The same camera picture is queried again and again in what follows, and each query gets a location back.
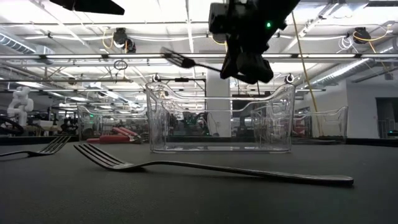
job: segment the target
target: yellow cable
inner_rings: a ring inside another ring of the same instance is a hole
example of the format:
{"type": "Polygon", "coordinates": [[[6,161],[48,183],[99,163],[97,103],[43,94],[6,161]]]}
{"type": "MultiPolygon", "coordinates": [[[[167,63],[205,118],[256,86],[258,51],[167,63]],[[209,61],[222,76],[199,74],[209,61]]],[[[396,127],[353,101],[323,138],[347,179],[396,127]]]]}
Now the yellow cable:
{"type": "Polygon", "coordinates": [[[102,44],[104,45],[105,48],[110,49],[110,48],[112,48],[112,46],[113,46],[113,34],[114,34],[114,33],[112,33],[112,39],[111,39],[111,46],[110,46],[110,47],[108,47],[108,46],[105,44],[105,34],[106,34],[106,30],[104,30],[103,39],[102,39],[102,44]]]}
{"type": "MultiPolygon", "coordinates": [[[[376,54],[377,52],[376,52],[376,50],[374,49],[373,44],[372,44],[371,42],[368,42],[368,43],[369,43],[369,45],[371,46],[373,52],[376,54]]],[[[392,74],[392,73],[390,72],[390,70],[386,67],[386,65],[385,65],[383,62],[381,62],[381,64],[383,65],[383,67],[384,67],[384,69],[386,70],[386,72],[388,72],[390,75],[393,76],[393,74],[392,74]]]]}
{"type": "MultiPolygon", "coordinates": [[[[308,88],[310,89],[313,107],[314,107],[314,109],[315,109],[315,112],[318,112],[317,101],[315,100],[315,97],[314,97],[314,95],[313,95],[313,91],[312,91],[310,79],[308,78],[307,69],[305,68],[304,57],[303,57],[303,51],[302,51],[302,48],[301,48],[301,43],[300,43],[300,38],[299,38],[299,32],[298,32],[298,30],[297,30],[296,19],[295,19],[295,17],[294,17],[293,11],[292,11],[292,17],[293,17],[293,23],[294,23],[294,30],[295,30],[296,38],[297,38],[298,50],[300,51],[300,56],[301,56],[301,63],[303,64],[305,79],[306,79],[306,81],[307,81],[308,88]]],[[[322,135],[323,135],[322,124],[319,122],[318,116],[315,116],[315,117],[317,118],[317,126],[318,126],[318,130],[319,130],[319,135],[322,136],[322,135]]]]}
{"type": "Polygon", "coordinates": [[[358,40],[363,40],[363,41],[375,41],[375,40],[380,40],[381,38],[384,38],[384,37],[388,34],[388,29],[389,29],[389,28],[390,28],[390,27],[387,27],[386,33],[385,33],[384,35],[382,35],[381,37],[375,38],[375,39],[362,39],[362,38],[359,38],[359,37],[355,36],[355,34],[357,33],[356,31],[353,33],[353,36],[354,36],[356,39],[358,39],[358,40]]]}
{"type": "Polygon", "coordinates": [[[226,45],[226,44],[225,44],[225,41],[224,41],[223,44],[220,44],[219,42],[215,41],[213,37],[211,37],[211,39],[214,41],[214,43],[216,43],[216,44],[218,44],[218,45],[226,45]]]}
{"type": "Polygon", "coordinates": [[[300,51],[301,62],[302,62],[302,64],[303,64],[305,79],[307,80],[307,85],[308,85],[308,88],[310,89],[310,93],[311,93],[311,97],[312,97],[312,102],[313,102],[313,107],[315,108],[315,112],[318,112],[317,102],[315,101],[315,97],[314,97],[313,92],[312,92],[311,83],[310,83],[310,80],[308,79],[307,69],[305,68],[304,57],[303,57],[303,51],[302,51],[302,49],[301,49],[301,43],[300,43],[300,38],[299,38],[299,32],[298,32],[298,30],[297,30],[297,24],[296,24],[296,20],[295,20],[293,11],[292,11],[292,17],[293,17],[294,30],[295,30],[295,33],[296,33],[296,38],[297,38],[297,43],[298,43],[298,50],[300,51]]]}

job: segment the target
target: silver fork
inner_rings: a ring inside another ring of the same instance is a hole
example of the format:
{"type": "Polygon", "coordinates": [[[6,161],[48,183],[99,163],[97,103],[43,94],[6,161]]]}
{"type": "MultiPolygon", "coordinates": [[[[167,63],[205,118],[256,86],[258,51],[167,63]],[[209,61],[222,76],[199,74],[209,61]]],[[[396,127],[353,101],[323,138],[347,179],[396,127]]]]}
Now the silver fork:
{"type": "Polygon", "coordinates": [[[4,154],[0,154],[0,157],[3,156],[11,156],[15,154],[23,154],[26,153],[29,157],[37,157],[37,156],[49,156],[52,154],[55,154],[59,150],[62,149],[62,147],[69,141],[70,136],[59,136],[53,139],[48,145],[46,145],[42,150],[37,151],[37,152],[32,152],[32,151],[16,151],[16,152],[8,152],[4,154]]]}
{"type": "Polygon", "coordinates": [[[178,162],[178,161],[152,161],[143,164],[131,164],[124,162],[107,152],[93,146],[91,144],[79,144],[74,145],[80,153],[82,153],[89,160],[95,164],[111,171],[118,172],[134,172],[142,170],[145,166],[151,165],[170,165],[170,166],[181,166],[190,167],[196,169],[213,170],[219,172],[228,172],[233,174],[251,175],[256,177],[265,177],[268,179],[298,182],[303,184],[322,184],[322,185],[353,185],[354,179],[345,175],[305,175],[305,174],[290,174],[285,172],[271,172],[261,170],[250,170],[250,169],[238,169],[232,167],[221,167],[221,166],[210,166],[203,164],[194,164],[189,162],[178,162]]]}

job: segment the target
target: table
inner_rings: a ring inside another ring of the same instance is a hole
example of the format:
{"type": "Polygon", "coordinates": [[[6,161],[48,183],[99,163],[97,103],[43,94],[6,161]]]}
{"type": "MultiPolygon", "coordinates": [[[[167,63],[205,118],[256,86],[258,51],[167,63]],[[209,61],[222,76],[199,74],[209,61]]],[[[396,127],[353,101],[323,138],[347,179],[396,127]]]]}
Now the table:
{"type": "MultiPolygon", "coordinates": [[[[1,152],[43,147],[2,146],[1,152]]],[[[344,174],[353,188],[289,184],[183,167],[106,171],[68,143],[53,156],[0,159],[0,223],[397,223],[398,150],[294,146],[291,154],[151,154],[100,145],[129,162],[176,160],[344,174]]]]}

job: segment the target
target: fork tines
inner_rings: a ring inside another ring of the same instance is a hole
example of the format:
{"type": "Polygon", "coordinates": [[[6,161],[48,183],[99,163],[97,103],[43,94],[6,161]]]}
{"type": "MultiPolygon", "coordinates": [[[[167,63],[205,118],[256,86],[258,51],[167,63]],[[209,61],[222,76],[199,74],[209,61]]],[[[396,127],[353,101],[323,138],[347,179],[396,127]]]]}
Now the fork tines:
{"type": "Polygon", "coordinates": [[[160,53],[163,55],[163,58],[168,60],[170,63],[177,65],[179,67],[182,66],[182,62],[185,58],[184,56],[182,56],[170,49],[167,49],[165,47],[161,48],[160,53]]]}
{"type": "Polygon", "coordinates": [[[62,149],[62,147],[69,141],[70,136],[59,136],[46,145],[39,153],[53,154],[62,149]]]}
{"type": "Polygon", "coordinates": [[[82,153],[87,159],[93,161],[105,169],[110,169],[113,166],[123,165],[126,162],[98,149],[92,144],[79,144],[73,145],[80,153],[82,153]]]}

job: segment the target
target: clear plastic bin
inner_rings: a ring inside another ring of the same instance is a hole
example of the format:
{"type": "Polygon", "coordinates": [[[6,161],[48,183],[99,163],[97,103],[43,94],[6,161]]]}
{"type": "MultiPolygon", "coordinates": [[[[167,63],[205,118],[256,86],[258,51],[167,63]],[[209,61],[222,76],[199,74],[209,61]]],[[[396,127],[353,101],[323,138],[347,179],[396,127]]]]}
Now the clear plastic bin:
{"type": "Polygon", "coordinates": [[[120,114],[89,110],[85,106],[78,106],[77,111],[80,141],[117,134],[113,131],[114,127],[124,127],[140,135],[149,132],[147,110],[133,114],[120,114]]]}
{"type": "Polygon", "coordinates": [[[344,144],[347,119],[347,106],[333,111],[294,114],[294,143],[344,144]]]}
{"type": "Polygon", "coordinates": [[[146,85],[154,152],[289,152],[295,88],[264,98],[183,96],[161,82],[146,85]],[[245,104],[232,110],[234,103],[245,104]],[[184,108],[197,102],[201,107],[184,108]],[[223,109],[213,109],[224,105],[223,109]]]}

